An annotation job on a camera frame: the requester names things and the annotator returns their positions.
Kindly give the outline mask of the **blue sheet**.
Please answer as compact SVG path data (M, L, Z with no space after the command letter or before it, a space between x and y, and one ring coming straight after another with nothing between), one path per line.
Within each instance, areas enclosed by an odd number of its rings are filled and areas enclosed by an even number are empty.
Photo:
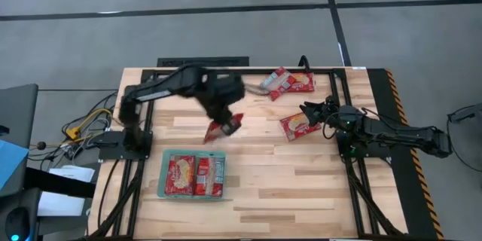
M28 153L28 148L0 140L0 190Z

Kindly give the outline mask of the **black computer mouse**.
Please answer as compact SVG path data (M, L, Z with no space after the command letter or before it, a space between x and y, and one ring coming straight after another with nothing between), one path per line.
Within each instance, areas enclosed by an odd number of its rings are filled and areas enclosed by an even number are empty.
M8 241L29 241L29 213L25 207L17 207L10 211L5 221L5 234Z

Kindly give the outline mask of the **green plastic basket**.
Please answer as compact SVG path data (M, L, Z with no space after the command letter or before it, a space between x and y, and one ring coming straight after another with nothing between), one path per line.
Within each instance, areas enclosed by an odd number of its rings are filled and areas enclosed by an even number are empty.
M157 186L157 195L161 198L179 198L179 199L196 199L196 200L220 200L221 198L209 198L209 197L196 197L194 194L192 196L184 195L166 195L165 194L165 184L166 184L166 174L168 170L169 157L171 155L194 155L196 158L195 170L194 170L194 190L196 185L196 174L197 174L197 163L201 157L223 157L225 159L225 171L226 171L226 154L223 151L198 151L198 150L165 150L163 152L163 158L160 168L160 177Z

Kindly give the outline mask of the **black hazard-striped mat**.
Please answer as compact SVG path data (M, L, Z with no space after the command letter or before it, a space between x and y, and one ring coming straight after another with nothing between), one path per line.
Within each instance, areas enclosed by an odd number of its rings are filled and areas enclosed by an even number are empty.
M392 73L386 69L369 69L368 77L378 115L406 124L407 119ZM443 239L417 152L407 147L394 147L391 149L391 158L408 233L419 238Z

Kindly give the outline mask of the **grey desk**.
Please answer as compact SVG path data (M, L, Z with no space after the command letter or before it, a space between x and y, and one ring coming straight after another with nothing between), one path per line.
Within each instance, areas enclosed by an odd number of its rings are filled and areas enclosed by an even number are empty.
M10 129L0 140L28 148L38 95L37 84L0 89L0 125ZM27 156L0 190L0 197L15 194L23 188Z

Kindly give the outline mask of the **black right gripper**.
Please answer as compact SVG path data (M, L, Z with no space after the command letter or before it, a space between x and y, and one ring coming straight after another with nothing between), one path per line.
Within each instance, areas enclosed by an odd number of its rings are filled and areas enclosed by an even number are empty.
M340 103L333 96L326 97L324 102L304 102L304 105L300 106L309 121L316 121L320 124L324 123L329 116L338 113L339 108Z

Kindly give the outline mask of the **black rectangular grille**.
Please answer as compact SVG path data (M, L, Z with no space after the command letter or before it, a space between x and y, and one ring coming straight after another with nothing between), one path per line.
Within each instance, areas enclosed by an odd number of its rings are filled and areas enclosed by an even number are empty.
M250 66L248 56L172 57L157 59L157 67L180 67L189 64L208 67Z

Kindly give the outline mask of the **white paper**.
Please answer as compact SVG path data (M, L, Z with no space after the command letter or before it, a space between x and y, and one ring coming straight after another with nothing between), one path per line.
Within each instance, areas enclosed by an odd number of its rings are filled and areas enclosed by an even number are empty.
M53 168L49 173L82 182L90 182L95 170L86 167L64 165ZM38 204L38 216L80 216L84 208L84 198L71 197L64 194L43 192Z

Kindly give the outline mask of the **black bar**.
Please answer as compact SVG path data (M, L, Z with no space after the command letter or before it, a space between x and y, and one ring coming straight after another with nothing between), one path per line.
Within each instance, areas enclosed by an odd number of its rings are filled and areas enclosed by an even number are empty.
M96 185L72 178L54 175L40 169L26 168L24 188L38 188L44 192L63 194L71 197L92 198Z

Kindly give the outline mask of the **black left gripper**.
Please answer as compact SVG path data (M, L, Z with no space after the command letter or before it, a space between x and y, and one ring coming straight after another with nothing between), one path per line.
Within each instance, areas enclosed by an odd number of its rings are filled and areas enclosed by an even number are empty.
M207 115L215 123L221 125L221 131L225 135L232 135L241 127L241 121L232 117L229 106L245 96L243 83L221 84L215 83L205 93L205 110Z

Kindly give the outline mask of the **dark grey floor device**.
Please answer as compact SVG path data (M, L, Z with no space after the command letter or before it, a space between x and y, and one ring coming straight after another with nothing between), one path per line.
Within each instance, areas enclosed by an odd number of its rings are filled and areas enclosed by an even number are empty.
M482 115L482 102L456 109L448 114L448 120L451 123L458 123L465 119L476 117L478 114Z

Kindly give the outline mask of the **red butter popcorn bag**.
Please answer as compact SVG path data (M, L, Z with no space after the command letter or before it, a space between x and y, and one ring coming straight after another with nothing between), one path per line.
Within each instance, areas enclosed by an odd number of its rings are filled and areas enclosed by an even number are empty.
M260 86L268 90L268 96L271 101L278 99L285 93L294 83L295 77L284 67L279 67L261 82Z
M232 117L236 117L238 118L240 121L241 121L241 126L242 126L242 119L244 117L244 114L243 113L240 113L240 114L235 114L233 115ZM224 138L224 137L227 137L227 136L231 136L231 135L225 135L223 134L223 132L221 131L221 125L222 124L217 124L216 122L212 121L209 126L208 126L208 129L206 131L206 134L204 136L204 140L203 140L203 143L206 144L208 142L214 142L218 139L221 139L221 138Z
M166 174L165 194L192 196L194 194L194 155L171 155Z
M313 92L315 90L315 82L313 73L294 73L292 75L295 82L287 89L288 92Z
M224 190L225 159L201 157L197 163L196 197L221 198Z
M310 122L304 113L285 117L279 122L285 137L289 142L322 128L321 124L310 126Z

